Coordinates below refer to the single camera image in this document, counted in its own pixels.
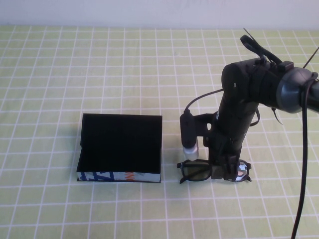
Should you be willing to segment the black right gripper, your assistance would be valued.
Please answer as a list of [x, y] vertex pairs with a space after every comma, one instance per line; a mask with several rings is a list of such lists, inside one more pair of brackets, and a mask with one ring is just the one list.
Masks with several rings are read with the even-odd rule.
[[236, 180], [242, 143], [248, 128], [258, 124], [258, 121], [252, 122], [253, 116], [257, 115], [258, 112], [253, 112], [244, 118], [231, 116], [223, 119], [219, 112], [206, 114], [211, 129], [206, 130], [203, 144], [208, 148], [208, 160], [212, 163], [211, 179]]

